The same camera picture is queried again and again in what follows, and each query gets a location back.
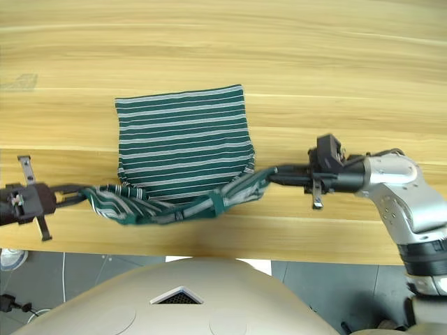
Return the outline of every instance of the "white wire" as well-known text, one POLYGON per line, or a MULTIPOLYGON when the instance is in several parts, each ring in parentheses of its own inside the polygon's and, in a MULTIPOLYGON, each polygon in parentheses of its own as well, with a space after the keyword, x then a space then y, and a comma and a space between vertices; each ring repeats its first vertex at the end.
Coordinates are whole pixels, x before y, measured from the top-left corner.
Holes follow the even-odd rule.
MULTIPOLYGON (((65 257, 66 257, 66 254, 64 253, 62 255, 62 297, 64 299, 64 302, 67 301, 66 293, 65 293, 65 257)), ((48 311, 51 311, 51 308, 44 308, 37 312, 34 312, 36 314, 33 313, 33 315, 31 315, 29 317, 27 323, 30 323, 36 316, 39 316, 39 314, 41 314, 43 312, 48 312, 48 311)))
POLYGON ((64 302, 67 301, 66 293, 65 293, 65 253, 62 256, 62 297, 64 302))
POLYGON ((36 313, 37 315, 36 315, 36 314, 31 315, 31 316, 29 317, 27 323, 30 323, 30 322, 31 322, 36 316, 38 316, 39 314, 41 314, 41 313, 43 313, 43 312, 49 312, 49 311, 51 311, 50 308, 44 308, 44 309, 41 309, 41 310, 39 310, 39 311, 37 311, 37 312, 34 312, 34 313, 36 313))

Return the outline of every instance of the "white stripe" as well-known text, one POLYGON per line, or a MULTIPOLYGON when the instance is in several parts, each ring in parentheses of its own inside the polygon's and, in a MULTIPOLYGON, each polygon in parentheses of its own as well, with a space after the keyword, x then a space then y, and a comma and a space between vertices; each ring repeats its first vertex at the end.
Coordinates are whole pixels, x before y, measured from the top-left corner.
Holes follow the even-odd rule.
MULTIPOLYGON (((210 169, 200 169, 200 170, 194 170, 194 172, 201 172, 201 171, 216 171, 216 170, 220 170, 220 169, 235 169, 235 168, 241 168, 242 166, 245 166, 245 164, 241 164, 241 165, 232 165, 232 166, 226 166, 226 167, 212 167, 210 169)), ((158 177, 165 177, 165 176, 173 176, 176 174, 185 174, 185 173, 191 173, 190 171, 183 171, 183 172, 174 172, 174 173, 165 173, 165 174, 149 174, 147 176, 141 176, 141 177, 134 177, 134 178, 128 178, 128 180, 132 180, 132 179, 147 179, 147 178, 158 178, 158 177)))
POLYGON ((198 181, 198 180, 207 180, 207 179, 213 179, 213 178, 234 177, 234 176, 237 176, 239 174, 240 174, 240 172, 229 172, 229 173, 209 174, 207 176, 197 176, 197 177, 189 177, 189 178, 168 179, 168 180, 161 180, 161 181, 148 181, 146 183, 136 183, 135 186, 136 187, 148 187, 148 186, 158 186, 158 185, 180 184, 180 183, 186 183, 188 181, 198 181))
POLYGON ((184 139, 184 138, 195 138, 195 137, 204 137, 204 136, 211 136, 211 135, 220 135, 220 134, 227 134, 227 133, 239 133, 241 131, 248 131, 248 129, 247 128, 224 129, 222 131, 205 131, 203 133, 153 137, 150 139, 136 138, 136 139, 132 139, 132 140, 119 140, 119 143, 120 144, 131 144, 131 143, 161 142, 161 141, 170 141, 170 140, 180 140, 180 139, 184 139))
POLYGON ((160 190, 146 191, 146 192, 148 192, 148 193, 156 193, 156 192, 179 190, 181 188, 195 188, 195 187, 202 187, 202 186, 216 186, 216 185, 224 185, 224 184, 228 184, 228 182, 224 181, 224 182, 221 182, 221 183, 213 183, 213 184, 203 184, 203 185, 198 184, 198 185, 188 185, 188 186, 174 187, 174 188, 163 188, 163 189, 160 189, 160 190))
POLYGON ((238 119, 245 119, 245 115, 241 114, 241 115, 233 115, 230 117, 212 117, 212 118, 200 119, 200 120, 194 119, 194 120, 185 120, 185 121, 177 121, 177 122, 165 122, 162 124, 142 124, 140 126, 123 126, 123 127, 119 127, 119 131, 185 126, 187 124, 206 124, 206 123, 212 123, 212 122, 232 121, 232 120, 238 120, 238 119))
POLYGON ((248 135, 243 136, 233 136, 233 137, 221 137, 216 140, 205 140, 205 141, 193 141, 193 142, 187 142, 187 143, 174 143, 174 144, 165 144, 165 145, 154 145, 153 147, 138 147, 138 148, 119 148, 120 151, 123 150, 143 150, 143 149, 153 149, 153 148, 161 148, 161 147, 178 147, 179 145, 190 145, 195 143, 206 143, 206 142, 213 142, 213 141, 221 141, 221 140, 233 140, 235 138, 249 138, 248 135))
POLYGON ((213 115, 213 114, 228 114, 228 113, 234 113, 234 112, 243 112, 244 110, 224 110, 222 112, 206 112, 206 113, 200 113, 200 114, 194 114, 194 115, 182 115, 182 116, 174 116, 174 117, 157 117, 157 118, 150 118, 150 119, 135 119, 130 121, 122 121, 119 120, 119 124, 131 124, 131 123, 137 123, 140 124, 142 122, 153 122, 156 120, 165 120, 165 119, 179 119, 180 117, 199 117, 200 115, 213 115))
POLYGON ((210 191, 201 191, 201 192, 190 192, 190 193, 182 193, 182 194, 174 194, 174 195, 161 195, 159 197, 153 197, 154 200, 169 200, 169 199, 180 199, 187 197, 195 197, 199 195, 204 195, 209 193, 210 191))
MULTIPOLYGON (((231 126, 240 126, 240 125, 243 125, 243 126, 247 127, 247 121, 240 122, 238 124, 231 124, 231 126)), ((170 129, 168 131, 150 131, 148 133, 139 133, 139 132, 130 132, 130 133, 127 133, 127 134, 120 133, 119 136, 120 137, 121 136, 132 136, 132 137, 135 137, 137 135, 154 135, 154 134, 159 134, 159 133, 172 133, 172 132, 178 133, 179 131, 194 131, 196 129, 206 129, 206 130, 209 130, 211 128, 228 128, 228 125, 227 124, 222 124, 222 125, 219 125, 219 126, 203 126, 203 127, 183 128, 183 129, 170 129)))
POLYGON ((134 201, 138 202, 139 204, 142 204, 143 206, 147 207, 148 209, 151 209, 154 212, 155 215, 155 211, 161 211, 161 209, 159 209, 158 207, 155 207, 152 204, 149 204, 147 202, 145 202, 144 200, 140 200, 138 198, 132 198, 134 201))
MULTIPOLYGON (((172 164, 172 165, 166 165, 163 166, 165 170, 167 169, 173 169, 173 168, 187 168, 191 166, 201 166, 206 164, 213 164, 213 163, 223 163, 223 162, 238 162, 238 161, 244 161, 246 159, 250 159, 253 157, 253 154, 247 155, 247 156, 240 156, 235 158, 218 158, 218 159, 209 159, 207 161, 201 161, 201 162, 193 162, 193 163, 179 163, 179 164, 172 164)), ((138 167, 135 169, 128 169, 126 170, 126 173, 139 173, 139 172, 148 172, 148 171, 159 171, 160 167, 138 167)))
POLYGON ((116 201, 121 207, 124 208, 124 211, 126 211, 128 214, 132 214, 132 210, 129 208, 129 206, 127 206, 127 204, 120 199, 119 197, 117 197, 115 194, 113 194, 112 192, 109 191, 99 191, 98 195, 102 195, 103 197, 106 198, 110 198, 113 199, 114 201, 116 201))
POLYGON ((97 196, 97 194, 95 194, 92 190, 90 190, 89 188, 86 188, 86 190, 87 190, 88 192, 91 193, 91 196, 92 196, 92 197, 94 196, 94 197, 96 198, 96 201, 97 201, 99 204, 103 204, 103 205, 105 205, 105 206, 112 205, 113 207, 115 207, 115 208, 117 209, 117 211, 121 211, 121 210, 118 208, 117 204, 115 204, 114 202, 104 202, 104 201, 101 201, 101 200, 99 200, 99 197, 97 196))
POLYGON ((186 148, 186 149, 145 152, 145 153, 141 153, 141 154, 120 154, 119 157, 123 158, 123 159, 142 158, 142 157, 157 157, 157 156, 163 156, 163 155, 185 154, 187 152, 195 152, 195 151, 208 151, 208 150, 223 149, 223 148, 240 148, 240 147, 246 147, 247 145, 251 145, 251 141, 245 141, 245 142, 239 142, 239 143, 223 143, 223 144, 217 144, 217 145, 208 145, 206 147, 193 147, 193 148, 186 148))
POLYGON ((136 210, 140 212, 141 215, 144 216, 144 214, 143 214, 143 212, 141 211, 141 209, 138 208, 138 206, 137 206, 136 204, 134 204, 133 201, 132 201, 131 199, 129 199, 129 201, 130 201, 130 204, 131 204, 132 206, 134 206, 134 207, 136 208, 136 210))
POLYGON ((137 203, 139 203, 139 204, 141 204, 142 206, 144 206, 144 207, 145 207, 144 210, 147 211, 147 213, 149 213, 149 214, 151 214, 151 215, 153 215, 153 216, 156 215, 155 211, 153 211, 152 209, 150 209, 150 207, 149 207, 149 206, 147 205, 147 203, 145 203, 144 201, 142 201, 142 200, 140 200, 140 199, 138 199, 138 198, 131 198, 131 200, 132 200, 132 201, 135 201, 135 202, 137 202, 137 203))
POLYGON ((201 212, 204 209, 210 208, 212 205, 213 205, 212 200, 208 199, 204 202, 196 204, 195 206, 185 209, 183 213, 186 217, 190 217, 193 216, 194 214, 201 212))
MULTIPOLYGON (((241 154, 241 153, 247 153, 251 152, 252 149, 246 149, 246 150, 239 150, 239 151, 223 151, 219 152, 217 154, 208 154, 208 155, 197 155, 197 156, 190 156, 190 157, 177 157, 177 158, 168 158, 168 159, 157 159, 157 160, 150 160, 150 161, 144 161, 144 162, 124 162, 125 165, 127 165, 127 168, 129 168, 129 165, 147 165, 148 163, 158 163, 158 162, 169 162, 173 163, 175 161, 178 161, 179 159, 191 159, 191 158, 202 158, 202 157, 211 157, 211 156, 222 156, 223 154, 241 154)), ((156 165, 160 170, 164 169, 164 165, 156 165)))
POLYGON ((196 110, 210 110, 216 108, 228 108, 234 106, 243 106, 244 101, 237 101, 234 103, 217 103, 216 105, 202 105, 202 106, 194 106, 194 107, 179 107, 179 108, 171 108, 168 110, 145 110, 144 112, 133 112, 133 113, 120 113, 118 109, 118 117, 126 118, 126 117, 141 117, 143 115, 158 115, 158 114, 172 114, 172 113, 181 113, 181 112, 195 112, 196 110))
POLYGON ((212 91, 193 91, 193 92, 184 92, 184 93, 171 93, 164 94, 162 96, 142 96, 139 98, 116 98, 116 103, 139 103, 143 101, 158 101, 163 99, 178 99, 178 98, 186 98, 190 96, 212 96, 215 94, 224 94, 230 93, 234 91, 238 91, 242 89, 241 85, 237 85, 234 87, 228 87, 225 89, 215 89, 212 91))
POLYGON ((146 107, 161 107, 161 106, 169 106, 169 105, 181 105, 182 103, 208 103, 211 101, 220 101, 220 100, 228 100, 228 99, 236 99, 243 97, 243 94, 240 94, 239 96, 227 96, 226 98, 218 98, 218 99, 205 99, 205 100, 194 100, 194 101, 178 101, 176 103, 162 103, 160 105, 142 105, 137 107, 117 107, 118 110, 132 110, 135 108, 146 108, 146 107))

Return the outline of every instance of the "wooden table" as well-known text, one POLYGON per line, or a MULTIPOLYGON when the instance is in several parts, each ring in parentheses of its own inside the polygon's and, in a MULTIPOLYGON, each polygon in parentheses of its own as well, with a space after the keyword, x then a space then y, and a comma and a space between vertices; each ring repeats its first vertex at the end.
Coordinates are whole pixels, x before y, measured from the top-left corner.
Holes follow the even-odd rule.
MULTIPOLYGON (((400 147, 447 195, 445 1, 0 0, 0 168, 49 185, 117 182, 114 97, 243 84, 258 168, 307 161, 317 135, 351 153, 400 147)), ((123 227, 87 203, 0 228, 29 250, 400 264, 372 203, 299 188, 213 221, 123 227)))

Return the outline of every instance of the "green striped cloth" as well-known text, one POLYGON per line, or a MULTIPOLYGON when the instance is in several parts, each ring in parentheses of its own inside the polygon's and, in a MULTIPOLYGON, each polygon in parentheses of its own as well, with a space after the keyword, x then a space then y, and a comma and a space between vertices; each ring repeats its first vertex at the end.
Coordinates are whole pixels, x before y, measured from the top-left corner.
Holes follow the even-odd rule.
POLYGON ((254 174, 241 85, 117 98, 121 186, 82 191, 122 224, 219 215, 259 199, 272 169, 254 174))

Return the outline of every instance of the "cable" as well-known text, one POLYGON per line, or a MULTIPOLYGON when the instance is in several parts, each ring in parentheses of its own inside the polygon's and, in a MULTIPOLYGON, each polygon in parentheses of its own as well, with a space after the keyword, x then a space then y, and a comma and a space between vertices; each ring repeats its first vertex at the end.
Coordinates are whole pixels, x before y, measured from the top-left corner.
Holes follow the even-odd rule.
MULTIPOLYGON (((66 254, 63 253, 62 254, 62 298, 63 298, 64 302, 67 301, 66 292, 65 292, 65 258, 66 258, 66 254)), ((30 312, 33 313, 33 315, 31 315, 29 317, 27 323, 30 323, 34 318, 38 318, 41 313, 48 312, 48 311, 51 311, 51 308, 44 308, 44 309, 41 309, 36 312, 31 309, 30 312)))
POLYGON ((65 293, 65 253, 62 255, 62 298, 64 299, 64 302, 67 301, 65 293))
POLYGON ((27 323, 30 323, 34 318, 41 316, 41 313, 43 313, 43 312, 49 312, 49 311, 51 311, 51 308, 44 308, 44 309, 41 309, 41 310, 39 310, 39 311, 37 311, 37 312, 30 311, 30 312, 33 313, 33 315, 31 315, 31 316, 29 317, 27 323))

